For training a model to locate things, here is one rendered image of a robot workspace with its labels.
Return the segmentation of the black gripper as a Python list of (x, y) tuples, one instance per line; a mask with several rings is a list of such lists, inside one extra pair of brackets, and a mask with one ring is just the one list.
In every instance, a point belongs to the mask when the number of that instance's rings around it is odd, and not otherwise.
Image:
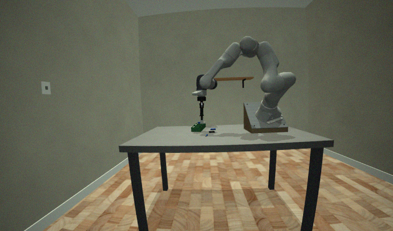
[(204, 108), (204, 103), (203, 101), (206, 101), (206, 97), (197, 97), (197, 100), (200, 101), (199, 107), (200, 107), (200, 123), (203, 124), (203, 108)]

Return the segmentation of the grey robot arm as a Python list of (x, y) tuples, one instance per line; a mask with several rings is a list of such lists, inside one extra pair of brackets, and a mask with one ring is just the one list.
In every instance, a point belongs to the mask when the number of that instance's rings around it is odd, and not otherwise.
[(272, 46), (264, 41), (258, 43), (250, 36), (243, 37), (240, 43), (232, 43), (205, 75), (198, 75), (197, 91), (192, 95), (205, 97), (207, 89), (215, 89), (217, 81), (213, 78), (221, 69), (231, 67), (241, 55), (248, 58), (257, 55), (263, 69), (260, 87), (265, 95), (255, 113), (257, 119), (267, 124), (282, 120), (281, 110), (277, 104), (288, 89), (295, 84), (296, 77), (291, 72), (278, 74), (277, 67), (280, 62)]

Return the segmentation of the green rack of bins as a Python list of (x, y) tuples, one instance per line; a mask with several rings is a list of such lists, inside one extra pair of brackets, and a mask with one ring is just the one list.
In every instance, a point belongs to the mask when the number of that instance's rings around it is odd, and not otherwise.
[(205, 124), (196, 123), (195, 125), (193, 125), (193, 127), (191, 127), (191, 132), (201, 132), (205, 127), (206, 127), (206, 123)]

